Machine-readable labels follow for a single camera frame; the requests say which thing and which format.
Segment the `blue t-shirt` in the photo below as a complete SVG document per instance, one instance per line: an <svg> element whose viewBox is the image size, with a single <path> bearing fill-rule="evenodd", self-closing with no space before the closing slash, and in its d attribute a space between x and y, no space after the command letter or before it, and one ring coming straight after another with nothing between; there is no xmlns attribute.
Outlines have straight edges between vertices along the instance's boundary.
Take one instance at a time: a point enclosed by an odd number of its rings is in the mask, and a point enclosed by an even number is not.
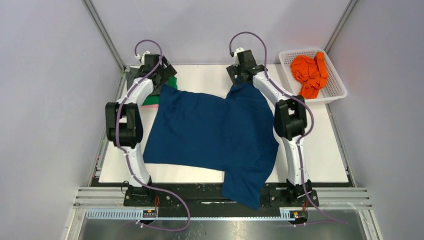
<svg viewBox="0 0 424 240"><path fill-rule="evenodd" d="M222 171L222 196L257 210L278 148L273 113L251 84L224 98L164 86L143 159Z"/></svg>

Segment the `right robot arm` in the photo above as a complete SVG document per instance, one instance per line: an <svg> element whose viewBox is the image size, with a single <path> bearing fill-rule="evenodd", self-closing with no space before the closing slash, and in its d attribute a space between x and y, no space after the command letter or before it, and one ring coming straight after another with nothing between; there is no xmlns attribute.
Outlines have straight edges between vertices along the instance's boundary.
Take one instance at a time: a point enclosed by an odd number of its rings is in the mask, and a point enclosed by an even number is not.
<svg viewBox="0 0 424 240"><path fill-rule="evenodd" d="M263 64L257 64L251 50L239 47L230 51L234 63L226 68L234 86L248 83L274 104L273 127L281 138L288 167L287 201L293 206L312 199L312 184L304 160L307 106L300 95L278 85Z"/></svg>

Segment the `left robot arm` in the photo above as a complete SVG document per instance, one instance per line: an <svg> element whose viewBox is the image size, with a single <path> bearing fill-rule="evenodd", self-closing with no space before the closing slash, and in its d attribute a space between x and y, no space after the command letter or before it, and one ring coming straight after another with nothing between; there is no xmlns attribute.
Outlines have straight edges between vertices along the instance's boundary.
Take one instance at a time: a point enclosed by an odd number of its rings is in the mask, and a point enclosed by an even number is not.
<svg viewBox="0 0 424 240"><path fill-rule="evenodd" d="M128 171L126 200L138 200L148 206L155 200L151 176L146 168L141 142L144 135L140 107L153 93L176 75L165 56L146 51L138 55L141 66L127 93L105 105L107 139L121 152Z"/></svg>

